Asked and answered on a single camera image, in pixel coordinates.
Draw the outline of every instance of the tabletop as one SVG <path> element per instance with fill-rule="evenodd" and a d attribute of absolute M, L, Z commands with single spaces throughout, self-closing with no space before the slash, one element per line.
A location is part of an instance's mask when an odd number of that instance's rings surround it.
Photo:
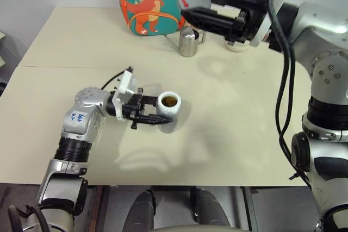
<path fill-rule="evenodd" d="M 130 122 L 106 118 L 90 152 L 91 185 L 303 185 L 288 180 L 294 171 L 278 145 L 282 63 L 265 44 L 233 53 L 212 34 L 184 58 L 162 36 L 132 35 L 116 9 L 55 9 L 0 98 L 0 168 L 7 170 L 0 182 L 40 184 L 75 94 L 133 66 L 145 95 L 181 96 L 178 127 L 131 130 Z M 301 131 L 309 96 L 298 66 L 288 142 Z"/>

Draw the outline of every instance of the dinosaur print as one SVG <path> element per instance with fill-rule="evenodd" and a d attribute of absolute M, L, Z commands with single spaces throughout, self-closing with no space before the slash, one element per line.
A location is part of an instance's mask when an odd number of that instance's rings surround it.
<path fill-rule="evenodd" d="M 164 2 L 162 0 L 135 0 L 134 3 L 131 3 L 126 0 L 120 0 L 120 6 L 122 9 L 123 16 L 130 27 L 128 20 L 127 11 L 138 14 L 140 12 L 160 12 L 161 7 L 164 6 Z M 156 15 L 139 15 L 135 18 L 135 31 L 140 35 L 147 35 L 148 30 L 144 28 L 144 24 L 146 22 L 150 22 L 150 31 L 157 32 L 158 30 L 155 26 L 158 23 L 158 16 Z"/>

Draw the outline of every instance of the table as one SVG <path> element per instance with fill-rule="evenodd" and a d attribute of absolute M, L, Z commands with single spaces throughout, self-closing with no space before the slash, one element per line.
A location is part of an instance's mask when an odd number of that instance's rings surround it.
<path fill-rule="evenodd" d="M 277 142 L 282 62 L 265 44 L 233 53 L 212 34 L 184 58 L 163 36 L 134 36 L 116 9 L 56 8 L 0 98 L 0 168 L 7 170 L 0 182 L 41 183 L 75 94 L 131 65 L 144 94 L 181 96 L 178 130 L 135 131 L 105 119 L 90 153 L 91 185 L 303 185 L 288 180 L 294 171 Z M 301 131 L 310 96 L 300 66 L 295 88 L 288 141 Z"/>

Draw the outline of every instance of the floor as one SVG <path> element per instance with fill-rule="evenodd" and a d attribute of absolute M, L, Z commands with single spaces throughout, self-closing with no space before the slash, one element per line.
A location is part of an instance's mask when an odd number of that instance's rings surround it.
<path fill-rule="evenodd" d="M 96 232 L 122 232 L 133 201 L 149 186 L 106 187 Z M 239 187 L 200 187 L 210 191 L 220 202 L 231 226 L 248 230 L 243 192 Z M 14 204 L 24 209 L 35 202 L 36 185 L 0 184 L 0 231 L 11 231 L 7 208 Z M 175 191 L 155 187 L 157 213 L 155 228 L 195 224 L 189 209 L 189 190 Z M 283 187 L 252 190 L 253 206 L 259 232 L 312 232 L 318 221 L 314 198 L 306 187 Z M 96 189 L 89 188 L 83 213 L 75 219 L 75 232 L 88 231 Z"/>

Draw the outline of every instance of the green backpack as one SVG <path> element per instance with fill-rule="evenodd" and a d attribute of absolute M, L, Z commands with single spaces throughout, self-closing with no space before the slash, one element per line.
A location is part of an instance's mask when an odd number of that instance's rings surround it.
<path fill-rule="evenodd" d="M 165 35 L 184 24 L 177 0 L 120 0 L 128 27 L 137 35 Z"/>

